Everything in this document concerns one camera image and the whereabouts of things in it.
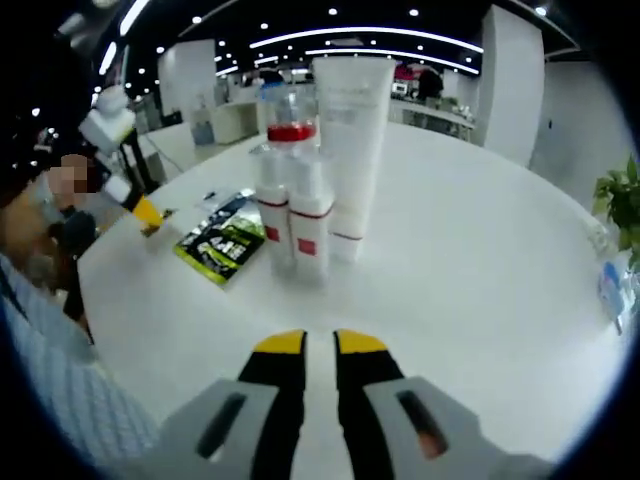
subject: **table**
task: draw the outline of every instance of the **table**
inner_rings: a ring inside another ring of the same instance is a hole
[[[308,336],[306,422],[294,478],[351,478],[337,423],[331,332],[376,335],[405,375],[422,375],[476,412],[510,452],[558,460],[616,382],[629,342],[596,296],[593,221],[576,202],[492,152],[389,124],[359,263],[336,264],[325,290],[273,277],[258,253],[225,290],[171,252],[225,185],[252,184],[238,144],[163,186],[179,208],[143,239],[132,216],[80,259],[99,354],[158,421],[219,377],[236,378],[254,344]]]
[[[449,123],[453,123],[458,128],[458,138],[464,139],[467,142],[470,141],[471,130],[476,128],[474,123],[453,112],[445,112],[443,110],[438,110],[415,102],[391,100],[389,105],[390,121],[405,123],[405,112],[419,113],[425,115],[427,118],[435,117]]]

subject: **plastic bottle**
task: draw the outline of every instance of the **plastic bottle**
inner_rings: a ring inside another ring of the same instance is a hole
[[[305,283],[324,283],[329,276],[329,217],[333,193],[316,155],[292,158],[289,195],[296,276]]]
[[[277,273],[291,273],[295,260],[289,228],[289,195],[283,180],[281,152],[265,146],[257,162],[255,198],[264,224],[271,262]]]

